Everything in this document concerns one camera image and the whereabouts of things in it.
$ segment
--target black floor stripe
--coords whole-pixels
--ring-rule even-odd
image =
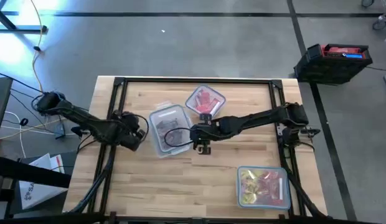
[[[304,55],[306,52],[306,47],[304,44],[303,35],[301,33],[301,29],[299,28],[299,23],[297,19],[297,14],[294,9],[293,1],[287,0],[288,9],[291,13],[291,20],[293,22],[294,31],[296,34],[299,50],[301,52],[301,55]],[[347,219],[351,221],[357,221],[354,206],[352,204],[351,195],[348,191],[347,182],[344,177],[344,173],[342,171],[341,162],[338,157],[336,145],[334,143],[330,126],[328,125],[326,112],[323,107],[322,99],[320,97],[319,89],[317,84],[310,83],[312,95],[315,101],[316,110],[318,111],[319,120],[322,126],[323,135],[326,140],[326,145],[329,150],[330,158],[331,158],[331,164],[334,169],[334,173],[336,175],[338,189],[341,194],[342,203],[344,205],[345,213],[347,215]]]
[[[17,11],[3,11],[5,16],[18,16]],[[40,16],[57,17],[290,17],[290,13],[272,12],[39,12]],[[296,17],[377,18],[381,13],[297,13]]]

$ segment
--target wooden table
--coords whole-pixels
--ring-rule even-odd
[[[91,114],[106,118],[114,79],[109,76],[98,77],[90,106]],[[297,81],[282,79],[282,82],[286,101],[302,103]],[[124,110],[148,118],[157,104],[167,100],[185,107],[187,97],[197,86],[198,83],[131,82],[128,83]],[[215,83],[210,86],[227,99],[217,117],[245,116],[271,109],[270,94],[265,85]],[[195,113],[187,108],[186,111],[193,123],[199,121]],[[287,212],[281,210],[237,207],[235,185],[238,166],[280,166],[274,125],[245,130],[232,139],[212,142],[211,146],[210,156],[198,155],[196,151],[190,150],[164,159],[157,157],[150,136],[136,152],[119,146],[106,214],[116,211],[118,216],[132,217],[287,216]],[[76,206],[91,186],[99,148],[99,144],[93,144],[79,153],[64,211]],[[307,146],[297,147],[296,159],[304,190],[318,209],[327,213],[313,150]],[[298,213],[295,191],[291,189],[291,193],[294,212]],[[100,198],[101,189],[97,194],[95,211],[99,209]]]

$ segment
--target white cable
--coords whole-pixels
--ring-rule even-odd
[[[1,128],[9,128],[9,129],[16,129],[16,130],[20,130],[19,128],[13,128],[13,127],[8,127],[8,126],[1,126]],[[31,132],[34,132],[34,133],[41,133],[41,134],[51,134],[51,135],[54,135],[54,133],[47,133],[47,132],[43,132],[43,131],[34,131],[34,130],[28,130],[28,129],[21,129],[21,131],[31,131]]]
[[[17,120],[19,121],[19,124],[21,123],[20,118],[19,118],[18,115],[16,115],[15,113],[8,112],[8,111],[5,111],[5,113],[11,114],[11,115],[15,116],[15,117],[17,118]],[[22,138],[21,138],[21,134],[22,134],[22,133],[21,133],[21,130],[22,130],[21,124],[20,124],[19,130],[20,130],[20,145],[21,145],[21,151],[23,152],[24,158],[26,158],[26,153],[24,152],[24,147],[23,147],[23,140],[22,140]]]

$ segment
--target plastic container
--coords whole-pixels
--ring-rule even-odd
[[[242,208],[290,208],[286,171],[281,167],[240,166],[237,169],[237,203]]]
[[[225,102],[225,97],[219,92],[209,86],[201,85],[186,100],[186,106],[198,114],[207,113],[214,117]]]
[[[179,129],[167,134],[167,143],[179,147],[169,146],[164,140],[169,130],[190,128],[192,126],[190,118],[180,105],[171,105],[152,112],[149,116],[149,125],[154,147],[160,158],[176,155],[190,149],[192,144],[179,146],[190,141],[190,132],[188,130]]]

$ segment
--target food container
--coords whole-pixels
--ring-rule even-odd
[[[160,158],[190,149],[191,144],[187,144],[191,141],[190,132],[187,129],[192,126],[192,123],[180,105],[171,105],[152,112],[149,116],[149,125],[154,147]],[[167,134],[175,128],[186,129],[178,129]]]
[[[209,86],[201,85],[186,100],[186,106],[198,114],[207,113],[214,117],[225,104],[226,99]]]
[[[237,203],[242,208],[290,208],[286,171],[281,167],[240,166],[237,169]]]

